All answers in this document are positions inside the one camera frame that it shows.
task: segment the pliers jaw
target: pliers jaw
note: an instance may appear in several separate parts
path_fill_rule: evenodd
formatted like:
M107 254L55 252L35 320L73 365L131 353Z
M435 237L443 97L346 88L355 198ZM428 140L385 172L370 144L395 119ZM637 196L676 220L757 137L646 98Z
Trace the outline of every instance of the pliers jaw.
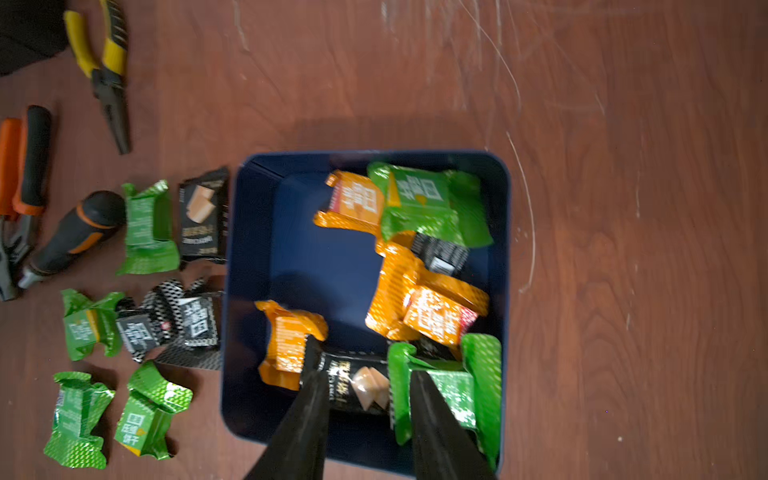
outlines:
M5 217L0 215L0 300L13 300L18 295L11 276L11 261L2 239L5 237Z
M101 102L101 110L107 119L120 155L131 151L128 137L128 113L125 106L125 90L120 75L99 68L91 73L94 96Z
M37 243L38 218L22 215L18 229L8 243L12 268L17 268Z

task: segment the snack packet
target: snack packet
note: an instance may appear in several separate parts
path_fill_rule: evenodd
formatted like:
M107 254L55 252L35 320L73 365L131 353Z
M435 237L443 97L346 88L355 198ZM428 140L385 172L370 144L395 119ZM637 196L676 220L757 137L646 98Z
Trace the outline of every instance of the snack packet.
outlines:
M219 310L218 300L220 297L221 292L212 292L185 296L179 299L184 345L209 347L219 344L214 311Z
M430 272L413 252L397 243L387 243L366 326L390 340L418 339L421 333L403 320L410 296L419 287L432 290L480 316L488 314L487 293L451 276Z
M411 372L429 373L454 417L465 429L475 430L475 381L460 362L451 360L424 360L415 357L416 347L409 343L395 343L389 347L389 381L392 389L390 422L398 445L411 439Z
M419 286L411 294L403 323L446 346L458 346L477 312L436 291Z
M301 370L302 385L314 371L328 373L332 409L387 414L389 379L384 356L334 349L310 335Z
M411 244L405 246L424 262L427 270L448 276L458 276L469 257L469 248L423 233L416 233Z
M179 185L181 269L199 259L227 262L229 177L222 167Z
M335 170L326 179L326 185L333 187L331 201L326 210L315 214L318 227L340 228L370 233L376 238L375 250L382 255L382 239L379 219L384 206L384 196L370 178L341 170ZM415 232L403 232L392 238L393 242L410 247Z
M312 335L324 341L328 336L325 319L316 313L285 309L274 300L256 302L256 308L263 311L272 324L266 358L259 365L262 381L267 385L298 390L306 338Z
M123 184L127 211L125 261L117 275L167 272L179 267L179 250L171 233L168 183L160 180L141 193Z
M496 470L502 443L502 344L492 335L468 333L462 353L464 367L475 380L478 446Z
M150 361L128 380L128 392L114 439L136 456L170 458L165 433L174 415L189 408L192 391L168 382Z
M124 296L124 293L113 292L93 302L77 290L61 291L70 360L82 360L91 355L97 343L104 344L105 356L115 356L120 352L122 341L115 326L118 315L114 308Z
M118 330L135 362L141 363L150 350L183 332L184 318L179 302L185 295L200 294L204 284L205 279L199 278L184 290L181 281L166 280L150 290L140 306L129 298L120 302Z
M59 384L53 433L43 452L69 468L107 467L101 453L104 439L91 435L101 414L114 398L114 390L103 383L91 384L91 375L83 372L61 372L53 375Z
M459 424L475 431L478 448L495 470L502 437L502 345L494 336L468 333L462 339L462 354L463 365L425 360L415 356L413 345L392 344L387 354L392 390L390 422L398 444L404 445L412 436L411 372L425 370Z
M372 162L368 177L384 195L379 223L384 241L412 230L468 248L493 243L475 175Z

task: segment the orange snack packet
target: orange snack packet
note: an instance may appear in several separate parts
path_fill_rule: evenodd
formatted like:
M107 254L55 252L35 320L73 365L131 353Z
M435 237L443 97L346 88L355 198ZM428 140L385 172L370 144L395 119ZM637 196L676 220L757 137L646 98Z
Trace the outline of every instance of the orange snack packet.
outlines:
M446 346L457 346L477 312L426 286L416 288L403 323Z
M370 233L376 238L376 252L383 255L385 242L379 226L384 208L381 190L368 177L341 170L330 174L326 185L333 187L333 194L328 210L315 214L315 225ZM400 232L390 241L410 248L415 236L416 232Z
M266 314L272 324L272 336L266 348L266 358L259 366L264 383L298 390L306 336L320 341L328 337L328 325L323 316L304 310L288 310L274 300L256 302L256 308Z
M477 315L488 315L488 294L452 276L433 273L408 247L389 242L384 250L379 285L366 316L366 326L390 340L411 341L421 336L403 320L409 301L426 287Z

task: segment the scratch mark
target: scratch mark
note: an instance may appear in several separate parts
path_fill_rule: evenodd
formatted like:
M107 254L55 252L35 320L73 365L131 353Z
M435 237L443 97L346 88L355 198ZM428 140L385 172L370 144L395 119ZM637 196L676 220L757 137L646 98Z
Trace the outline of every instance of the scratch mark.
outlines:
M634 185L634 216L640 218L640 171L637 171L637 182Z
M595 10L583 11L580 8L564 7L560 5L547 5L540 2L525 2L523 0L511 0L515 5L526 8L538 8L545 12L560 13L563 15L642 15L648 12L657 12L663 8L662 5L643 5L642 7L631 8L599 8Z
M525 170L523 170L523 164L520 163L518 149L515 148L515 143L512 141L509 132L507 132L507 140L509 140L509 144L512 146L512 151L515 152L515 159L518 161L518 167L520 167L520 174L523 177L523 187L525 187L525 196L528 198L528 212L531 214L531 272L528 274L528 283L518 290L519 293L525 293L533 284L533 272L536 268L536 223L533 217L533 205L531 205L531 192L528 190L528 180L525 179Z
M541 25L539 25L539 24L538 24L538 22L536 21L536 19L535 19L535 18L532 18L532 19L531 19L531 21L532 21L532 22L534 22L534 25L536 25L536 26L538 27L538 29L539 29L539 30L541 30L541 31L544 31L544 29L543 29L543 28L541 28ZM576 64L575 64L575 63L574 63L574 62L571 60L571 56L570 56L570 55L568 55L568 53L565 51L565 49L564 49L564 48L562 48L562 46L560 45L560 43L559 43L557 40L555 40L555 39L554 39L554 37L553 37L553 38L551 38L551 40L552 40L552 43L554 44L554 46L555 46L555 47L557 47L557 48L558 48L558 50L560 51L560 53L563 55L563 58L565 59L565 61L566 61L566 62L567 62L567 63L568 63L570 66L571 66L571 68L572 68L572 69L573 69L573 71L576 73L576 75L577 75L577 76L579 76L579 77L581 78L581 80L582 80L582 81L583 81L585 84L587 84L587 85L589 86L589 88L592 90L592 93L594 94L594 99L597 101L597 103L598 103L598 107L600 108L600 112L602 112L603 116L605 116L605 107L603 107L603 102L601 102L601 101L600 101L600 97L598 96L598 92L597 92L597 90L595 89L595 87L594 87L594 84L592 83L592 81L591 81L591 80L589 79L589 77L588 77L588 76L587 76L587 75L586 75L586 74L585 74L585 73L584 73L584 72L583 72L583 71L582 71L582 70L581 70L581 69L578 67L578 65L576 65Z
M598 105L600 106L600 111L603 112L603 116L605 116L605 108L603 108L603 102L600 101L600 97L598 97L598 93L594 93L594 99L598 101Z
M498 6L499 0L496 0L496 41L498 46L502 46L502 16L501 9ZM491 99L491 111L488 114L487 128L485 129L485 151L488 151L488 142L491 139L491 131L493 130L493 124L496 120L496 92L498 87L498 59L496 56L493 65L493 98Z
M512 22L512 33L515 34L515 46L518 48L518 57L520 57L520 38L518 38L518 26L515 25L515 17L512 16L512 7L509 6L509 0L507 0L507 12L509 12L509 20Z
M488 32L485 31L485 29L480 25L480 22L478 22L477 18L472 16L472 13L467 9L466 5L464 5L464 2L462 0L457 0L458 3L462 6L465 12L467 12L467 15L472 19L472 21L477 25L477 27L480 29L483 35L488 39L488 41L491 42L491 46L494 50L496 50L496 54L498 55L498 59L502 61L502 64L504 64L504 68L507 69L507 73L509 73L509 77L512 79L512 82L515 84L515 92L518 96L518 116L522 112L523 104L522 104L522 98L520 97L520 87L518 86L518 81L515 78L515 76L512 74L512 70L510 70L509 65L507 65L507 61L504 59L504 55L502 55L501 51L496 46L496 43L491 40L491 37L488 35Z
M556 101L549 101L544 100L543 101L547 105L551 105L552 107L560 108L561 110L570 110L570 111L596 111L600 110L600 107L598 105L567 105L562 104L560 102Z
M240 24L239 0L232 0L232 7L234 10L233 16L234 16L235 28L237 28L237 34L240 36L240 44L243 46L243 50L250 53L250 48L248 48L248 39L245 38L245 31L243 31L243 26Z
M475 17L480 18L480 4L478 3L478 0L472 0L472 3L475 4ZM478 22L475 24L477 25L475 33L477 33L478 70L482 71L482 39L480 38L480 24Z
M599 4L599 3L602 3L602 1L603 0L599 0L598 2L595 2L595 3ZM588 12L589 8L592 6L592 4L593 4L592 0L587 0L586 2L582 3L581 5L579 5L576 8L576 10L577 10L577 12ZM536 26L538 26L539 30L541 31L541 35L539 35L534 41L529 42L528 43L528 47L525 49L525 51L523 53L521 53L518 56L517 59L520 62L526 61L529 57L531 57L536 52L536 50L539 49L539 47L541 47L544 44L545 41L547 41L547 40L554 40L554 37L558 33L560 33L561 31L565 30L566 28L570 28L571 25L573 25L575 19L576 19L575 17L568 17L568 18L566 18L564 21L559 22L558 25L556 25L548 33L544 33L544 31L541 28L541 26L538 23L536 23Z

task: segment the pliers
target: pliers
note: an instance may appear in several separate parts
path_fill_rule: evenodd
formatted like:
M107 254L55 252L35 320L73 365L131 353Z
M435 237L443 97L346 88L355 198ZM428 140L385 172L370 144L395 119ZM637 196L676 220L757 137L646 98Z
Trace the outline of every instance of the pliers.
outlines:
M13 300L13 273L37 240L38 218L45 210L51 112L32 105L22 122L7 118L0 126L0 300ZM5 242L5 227L21 214L18 229Z
M107 119L112 136L118 144L120 155L131 151L128 137L128 113L125 106L123 75L127 56L128 37L120 5L114 0L99 0L104 12L107 38L104 42L102 65L96 63L88 47L88 35L82 15L72 10L64 12L69 45L85 76L91 79L94 96L101 101L101 109Z

